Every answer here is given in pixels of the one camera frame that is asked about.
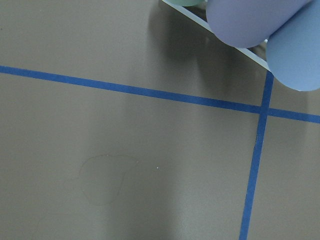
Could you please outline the green cup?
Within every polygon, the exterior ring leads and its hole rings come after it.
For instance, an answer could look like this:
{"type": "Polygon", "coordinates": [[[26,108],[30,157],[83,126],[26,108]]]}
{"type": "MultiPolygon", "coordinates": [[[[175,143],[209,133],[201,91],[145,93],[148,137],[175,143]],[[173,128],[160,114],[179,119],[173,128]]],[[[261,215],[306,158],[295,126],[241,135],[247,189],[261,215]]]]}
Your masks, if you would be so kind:
{"type": "Polygon", "coordinates": [[[182,7],[196,6],[205,2],[205,0],[167,0],[167,1],[171,4],[182,6],[182,7]]]}

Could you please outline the purple cup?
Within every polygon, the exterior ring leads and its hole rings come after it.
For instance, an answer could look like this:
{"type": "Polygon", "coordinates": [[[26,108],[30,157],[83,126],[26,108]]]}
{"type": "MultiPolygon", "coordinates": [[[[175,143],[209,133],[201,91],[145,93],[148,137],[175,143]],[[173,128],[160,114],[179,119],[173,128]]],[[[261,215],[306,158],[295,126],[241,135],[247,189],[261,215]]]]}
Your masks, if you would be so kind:
{"type": "Polygon", "coordinates": [[[213,22],[224,29],[238,30],[248,36],[267,39],[299,10],[308,0],[213,0],[213,22]]]}

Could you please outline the blue cup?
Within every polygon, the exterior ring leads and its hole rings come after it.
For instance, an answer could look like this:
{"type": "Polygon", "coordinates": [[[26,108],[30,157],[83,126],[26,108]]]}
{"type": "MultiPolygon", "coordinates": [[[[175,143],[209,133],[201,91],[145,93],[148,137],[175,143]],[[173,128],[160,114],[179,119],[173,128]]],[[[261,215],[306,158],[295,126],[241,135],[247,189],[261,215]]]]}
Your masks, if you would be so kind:
{"type": "Polygon", "coordinates": [[[302,7],[267,42],[266,60],[275,78],[300,92],[320,88],[320,2],[302,7]]]}

